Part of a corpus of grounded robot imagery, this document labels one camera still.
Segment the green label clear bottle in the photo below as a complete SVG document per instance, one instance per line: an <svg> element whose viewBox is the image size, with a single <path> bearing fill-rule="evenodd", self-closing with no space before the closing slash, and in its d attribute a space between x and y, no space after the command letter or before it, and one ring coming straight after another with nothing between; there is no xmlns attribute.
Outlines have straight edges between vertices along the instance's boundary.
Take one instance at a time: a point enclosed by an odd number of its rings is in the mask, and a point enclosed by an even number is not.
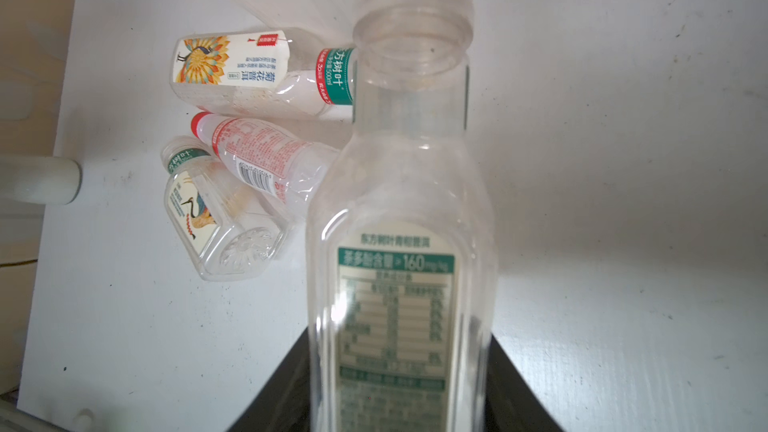
<svg viewBox="0 0 768 432"><path fill-rule="evenodd" d="M473 0L356 0L353 130L306 228L314 431L480 431L498 256Z"/></svg>

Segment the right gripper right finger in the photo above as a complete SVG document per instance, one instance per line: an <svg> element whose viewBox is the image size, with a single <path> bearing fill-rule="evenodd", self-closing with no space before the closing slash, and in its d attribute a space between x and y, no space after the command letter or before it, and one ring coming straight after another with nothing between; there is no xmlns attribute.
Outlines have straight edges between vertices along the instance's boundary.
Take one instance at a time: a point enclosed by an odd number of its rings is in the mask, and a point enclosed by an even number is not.
<svg viewBox="0 0 768 432"><path fill-rule="evenodd" d="M563 432L495 337L488 354L484 420L485 431Z"/></svg>

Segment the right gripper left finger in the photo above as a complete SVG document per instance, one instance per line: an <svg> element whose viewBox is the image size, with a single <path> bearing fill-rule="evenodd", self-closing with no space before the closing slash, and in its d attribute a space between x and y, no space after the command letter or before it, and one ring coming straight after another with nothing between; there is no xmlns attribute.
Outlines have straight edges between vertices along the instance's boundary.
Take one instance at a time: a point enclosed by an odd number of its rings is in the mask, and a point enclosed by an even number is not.
<svg viewBox="0 0 768 432"><path fill-rule="evenodd" d="M303 431L311 428L309 334L304 330L231 432Z"/></svg>

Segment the green cap square bottle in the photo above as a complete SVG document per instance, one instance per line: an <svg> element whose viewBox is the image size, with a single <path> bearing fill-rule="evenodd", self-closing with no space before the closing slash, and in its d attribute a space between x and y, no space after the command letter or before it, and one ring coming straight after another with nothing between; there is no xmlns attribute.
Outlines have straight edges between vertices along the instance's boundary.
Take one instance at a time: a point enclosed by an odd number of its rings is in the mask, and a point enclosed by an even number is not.
<svg viewBox="0 0 768 432"><path fill-rule="evenodd" d="M288 238L291 221L194 137L171 139L161 163L169 174L163 205L200 278L261 275Z"/></svg>

